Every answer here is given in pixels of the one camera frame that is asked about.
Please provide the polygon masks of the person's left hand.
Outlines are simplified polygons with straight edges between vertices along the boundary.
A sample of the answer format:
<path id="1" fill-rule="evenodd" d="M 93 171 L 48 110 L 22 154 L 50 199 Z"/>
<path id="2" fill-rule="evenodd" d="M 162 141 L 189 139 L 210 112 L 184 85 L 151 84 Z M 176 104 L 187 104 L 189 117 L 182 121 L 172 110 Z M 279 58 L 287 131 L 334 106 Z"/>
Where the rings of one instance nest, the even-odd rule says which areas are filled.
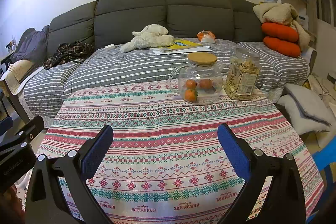
<path id="1" fill-rule="evenodd" d="M 12 185 L 1 193 L 1 223 L 25 223 L 22 200 L 17 196 L 17 188 Z"/>

